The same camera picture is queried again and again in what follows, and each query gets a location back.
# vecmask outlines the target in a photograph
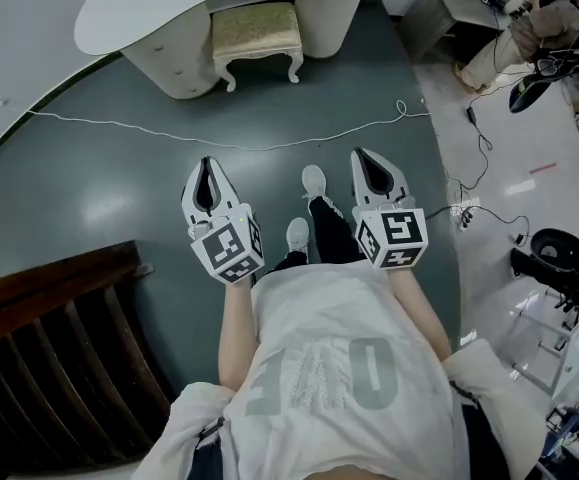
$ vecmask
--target white desk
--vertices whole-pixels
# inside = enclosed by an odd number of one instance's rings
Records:
[[[511,19],[503,13],[494,18],[491,8],[480,0],[415,0],[398,26],[398,34],[411,58],[417,59],[459,23],[504,30]]]
[[[91,55],[121,50],[173,98],[194,98],[217,82],[207,0],[86,0],[76,19],[78,47]],[[360,0],[296,0],[303,52],[334,55]]]

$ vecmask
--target dark wooden furniture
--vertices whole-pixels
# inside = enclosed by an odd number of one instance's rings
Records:
[[[0,471],[90,470],[142,457],[173,393],[143,344],[134,242],[0,278]]]

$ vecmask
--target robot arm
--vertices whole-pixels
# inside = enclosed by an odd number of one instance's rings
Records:
[[[424,212],[402,171],[378,153],[356,148],[351,171],[356,240],[375,268],[413,267],[429,244]]]
[[[182,192],[191,247],[209,274],[233,284],[264,266],[260,228],[215,158],[204,157]]]

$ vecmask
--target black pants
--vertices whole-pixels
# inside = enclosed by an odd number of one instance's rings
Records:
[[[316,247],[322,263],[352,263],[365,258],[358,250],[358,242],[347,221],[340,217],[323,199],[316,197],[309,203],[316,235]],[[307,255],[292,251],[272,272],[307,264]]]

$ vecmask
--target leg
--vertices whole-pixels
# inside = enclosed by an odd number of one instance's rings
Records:
[[[227,85],[227,92],[233,92],[236,88],[236,79],[227,71],[227,64],[229,64],[229,61],[214,59],[216,73],[220,75],[220,78],[229,83],[229,85]]]
[[[511,31],[507,29],[497,40],[494,39],[480,50],[459,75],[464,83],[474,89],[480,89],[483,85],[493,82],[509,66],[523,62],[518,46],[511,37]]]
[[[289,251],[289,254],[285,256],[285,259],[276,265],[271,272],[279,272],[280,270],[286,270],[291,267],[300,267],[301,265],[307,264],[307,255],[300,251]]]
[[[309,203],[320,261],[340,264],[363,260],[349,224],[334,208],[323,197]]]
[[[302,217],[293,219],[287,228],[289,254],[271,272],[278,272],[308,263],[309,223]]]
[[[302,52],[299,50],[293,51],[288,54],[291,57],[291,66],[289,66],[289,80],[291,83],[297,84],[300,80],[296,76],[296,71],[302,66]]]
[[[322,263],[352,263],[364,259],[351,228],[326,195],[327,178],[317,165],[302,171],[302,184],[309,199],[309,213],[316,231],[316,246]]]

